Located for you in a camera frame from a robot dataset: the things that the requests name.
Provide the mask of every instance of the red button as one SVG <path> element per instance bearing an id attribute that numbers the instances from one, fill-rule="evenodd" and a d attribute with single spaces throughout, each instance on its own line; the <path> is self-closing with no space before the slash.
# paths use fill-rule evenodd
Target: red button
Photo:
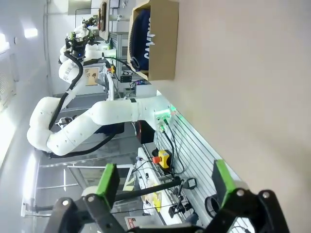
<path id="1" fill-rule="evenodd" d="M 158 164 L 161 162 L 161 157 L 157 156 L 157 157 L 153 157 L 152 158 L 152 162 L 155 163 L 155 164 Z"/>

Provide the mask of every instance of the white robotic arm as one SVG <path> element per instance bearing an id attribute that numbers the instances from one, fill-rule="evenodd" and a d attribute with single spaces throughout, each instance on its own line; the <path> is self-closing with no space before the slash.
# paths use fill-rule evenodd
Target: white robotic arm
<path id="1" fill-rule="evenodd" d="M 89 138 L 102 125 L 146 120 L 155 130 L 169 119 L 169 103 L 163 96 L 145 99 L 100 101 L 78 116 L 57 133 L 49 130 L 49 123 L 59 99 L 43 98 L 35 108 L 27 132 L 28 141 L 37 149 L 66 155 Z"/>
<path id="2" fill-rule="evenodd" d="M 62 80 L 70 83 L 67 93 L 61 99 L 53 97 L 41 99 L 30 118 L 27 138 L 30 144 L 39 150 L 63 156 L 73 151 L 103 125 L 146 120 L 153 129 L 157 130 L 158 124 L 164 125 L 163 117 L 169 119 L 169 103 L 162 96 L 147 99 L 100 101 L 59 132 L 54 133 L 50 130 L 60 109 L 65 108 L 88 82 L 80 63 L 88 57 L 87 51 L 91 58 L 95 55 L 92 53 L 93 50 L 86 48 L 87 27 L 92 23 L 92 18 L 84 21 L 74 30 L 74 36 L 70 36 L 70 40 L 66 39 L 66 45 L 60 50 L 62 65 L 58 74 Z"/>

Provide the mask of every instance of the cardboard box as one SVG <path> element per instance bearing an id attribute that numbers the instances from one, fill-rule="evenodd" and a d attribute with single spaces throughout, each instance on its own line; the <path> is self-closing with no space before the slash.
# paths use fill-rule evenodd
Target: cardboard box
<path id="1" fill-rule="evenodd" d="M 130 18 L 129 38 L 133 21 L 142 9 L 150 9 L 150 34 L 154 34 L 149 51 L 149 71 L 137 74 L 146 80 L 172 80 L 175 77 L 179 3 L 170 0 L 148 0 L 133 9 Z M 127 62 L 131 62 L 129 49 Z"/>

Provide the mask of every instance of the wire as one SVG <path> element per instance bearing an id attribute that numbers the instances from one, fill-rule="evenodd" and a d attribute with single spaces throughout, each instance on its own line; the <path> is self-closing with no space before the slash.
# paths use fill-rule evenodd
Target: wire
<path id="1" fill-rule="evenodd" d="M 171 191 L 174 194 L 174 190 L 171 190 L 170 188 L 167 188 L 167 190 Z"/>
<path id="2" fill-rule="evenodd" d="M 139 174 L 140 174 L 140 176 L 141 176 L 141 179 L 142 179 L 142 181 L 144 182 L 144 186 L 145 186 L 145 188 L 147 188 L 146 183 L 145 183 L 145 181 L 144 181 L 144 178 L 143 178 L 143 176 L 142 176 L 142 174 L 141 174 L 140 170 L 137 170 L 137 171 L 139 172 Z"/>
<path id="3" fill-rule="evenodd" d="M 114 73 L 114 75 L 115 75 L 116 79 L 121 83 L 120 79 L 117 76 L 117 73 Z"/>
<path id="4" fill-rule="evenodd" d="M 123 73 L 122 73 L 122 75 L 133 75 L 133 74 L 135 74 L 135 72 L 132 71 L 132 72 L 130 73 L 130 72 L 125 71 L 125 70 L 124 70 Z"/>
<path id="5" fill-rule="evenodd" d="M 244 230 L 245 233 L 250 233 L 250 231 L 249 231 L 247 228 L 242 227 L 242 226 L 235 226 L 235 227 L 231 228 L 231 230 L 233 230 L 233 229 L 235 229 L 235 228 L 241 228 L 241 229 Z"/>
<path id="6" fill-rule="evenodd" d="M 118 58 L 115 58 L 115 57 L 104 57 L 104 59 L 114 59 L 120 63 L 122 63 L 123 65 L 125 65 L 127 68 L 129 68 L 130 71 L 132 71 L 132 68 L 125 62 L 125 61 L 122 61 Z"/>
<path id="7" fill-rule="evenodd" d="M 146 168 L 146 169 L 151 169 L 151 170 L 156 171 L 157 173 L 159 173 L 161 176 L 165 176 L 165 177 L 169 178 L 168 175 L 162 174 L 162 173 L 159 172 L 158 170 L 153 169 L 153 168 L 151 168 L 151 167 L 148 167 L 148 168 Z"/>
<path id="8" fill-rule="evenodd" d="M 175 148 L 176 148 L 177 159 L 179 160 L 180 165 L 182 166 L 182 171 L 181 171 L 181 172 L 178 172 L 178 173 L 175 173 L 175 174 L 177 174 L 177 175 L 180 175 L 180 174 L 182 174 L 182 173 L 185 172 L 185 167 L 184 167 L 184 164 L 182 163 L 182 161 L 181 161 L 181 159 L 180 159 L 180 157 L 179 157 L 179 153 L 178 153 L 177 145 L 176 145 L 176 139 L 175 139 L 175 136 L 174 136 L 174 134 L 173 134 L 173 131 L 172 131 L 172 129 L 170 128 L 170 126 L 169 126 L 167 120 L 165 120 L 164 122 L 167 123 L 167 126 L 169 127 L 169 130 L 170 130 L 170 132 L 171 132 L 171 134 L 172 134 L 173 141 L 174 141 Z"/>
<path id="9" fill-rule="evenodd" d="M 94 146 L 94 147 L 92 147 L 90 149 L 82 150 L 82 151 L 70 152 L 70 153 L 65 154 L 63 156 L 58 156 L 58 155 L 55 155 L 54 153 L 50 153 L 50 158 L 71 158 L 71 157 L 74 157 L 74 156 L 90 154 L 90 153 L 98 150 L 100 147 L 102 147 L 106 143 L 108 143 L 117 134 L 118 128 L 121 127 L 121 125 L 122 125 L 122 123 L 119 123 L 117 128 L 115 129 L 114 133 L 112 133 L 111 135 L 106 137 L 102 142 L 100 142 L 99 144 L 97 144 L 96 146 Z"/>
<path id="10" fill-rule="evenodd" d="M 168 207 L 168 206 L 173 206 L 177 205 L 178 203 L 170 204 L 170 205 L 162 205 L 160 207 L 151 207 L 151 208 L 145 208 L 145 209 L 136 209 L 136 210 L 128 210 L 128 211 L 120 211 L 120 212 L 111 212 L 111 214 L 120 214 L 120 213 L 129 213 L 129 212 L 134 212 L 134 211 L 141 211 L 141 210 L 151 210 L 151 209 L 157 209 L 157 208 L 163 208 L 163 207 Z"/>
<path id="11" fill-rule="evenodd" d="M 102 71 L 104 70 L 104 66 L 105 66 L 105 63 L 102 65 L 102 69 L 99 71 L 100 73 L 102 73 Z"/>
<path id="12" fill-rule="evenodd" d="M 137 85 L 137 82 L 140 82 L 140 81 L 144 81 L 144 79 L 139 79 L 139 80 L 136 80 L 136 81 L 132 82 L 132 83 L 130 84 L 130 87 L 133 88 L 133 85 L 134 85 L 134 84 Z"/>
<path id="13" fill-rule="evenodd" d="M 136 166 L 137 166 L 137 161 L 136 161 L 136 163 L 135 163 L 135 167 L 134 167 L 134 169 L 133 169 L 133 170 L 135 170 L 135 169 L 136 169 Z"/>
<path id="14" fill-rule="evenodd" d="M 171 147 L 172 147 L 172 158 L 171 158 L 171 165 L 170 165 L 170 167 L 172 168 L 172 171 L 173 171 L 173 174 L 172 174 L 172 175 L 173 175 L 173 177 L 174 177 L 174 169 L 173 169 L 174 146 L 173 146 L 173 143 L 172 143 L 172 141 L 170 140 L 170 138 L 167 136 L 166 132 L 164 131 L 163 133 L 164 133 L 166 139 L 168 140 L 168 142 L 170 143 L 170 145 L 171 145 Z"/>
<path id="15" fill-rule="evenodd" d="M 142 165 L 140 165 L 138 168 L 136 168 L 136 170 L 133 170 L 133 172 L 137 171 L 138 169 L 140 169 L 145 163 L 147 162 L 152 162 L 151 160 L 147 160 L 146 162 L 144 162 Z"/>
<path id="16" fill-rule="evenodd" d="M 72 89 L 75 87 L 75 85 L 77 84 L 77 82 L 80 80 L 80 78 L 82 77 L 82 75 L 83 75 L 83 66 L 82 66 L 81 62 L 78 61 L 77 58 L 75 58 L 74 56 L 72 56 L 72 55 L 69 53 L 69 51 L 64 52 L 64 55 L 65 55 L 66 57 L 68 57 L 70 60 L 72 60 L 72 61 L 78 66 L 78 68 L 79 68 L 79 73 L 78 73 L 77 76 L 72 80 L 72 82 L 71 82 L 71 84 L 70 84 L 70 86 L 69 86 L 69 89 L 72 90 Z M 65 99 L 66 99 L 66 97 L 67 97 L 68 95 L 69 95 L 68 92 L 65 92 L 65 93 L 63 94 L 62 98 L 60 99 L 60 101 L 59 101 L 59 103 L 58 103 L 58 105 L 57 105 L 57 107 L 56 107 L 56 110 L 54 111 L 53 116 L 52 116 L 52 118 L 51 118 L 51 121 L 50 121 L 50 124 L 49 124 L 49 130 L 53 127 L 54 123 L 56 122 L 56 119 L 57 119 L 57 117 L 58 117 L 58 115 L 59 115 L 59 113 L 60 113 L 60 110 L 62 109 L 62 106 L 63 106 L 63 104 L 64 104 L 64 102 L 65 102 Z"/>

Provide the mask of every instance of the ceiling light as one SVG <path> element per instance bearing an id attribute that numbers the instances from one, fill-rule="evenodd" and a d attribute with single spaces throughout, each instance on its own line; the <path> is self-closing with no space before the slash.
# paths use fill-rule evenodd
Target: ceiling light
<path id="1" fill-rule="evenodd" d="M 35 165 L 36 165 L 35 157 L 32 154 L 27 163 L 23 187 L 23 197 L 26 200 L 29 200 L 32 197 L 34 189 L 35 171 L 36 171 Z"/>
<path id="2" fill-rule="evenodd" d="M 2 113 L 0 113 L 0 167 L 10 147 L 16 128 L 16 124 L 12 121 L 12 115 L 9 114 L 8 111 L 3 111 Z"/>
<path id="3" fill-rule="evenodd" d="M 0 53 L 7 51 L 10 48 L 9 42 L 6 42 L 5 35 L 0 33 Z"/>
<path id="4" fill-rule="evenodd" d="M 37 28 L 29 28 L 24 30 L 24 34 L 26 38 L 31 38 L 38 36 L 38 30 Z"/>

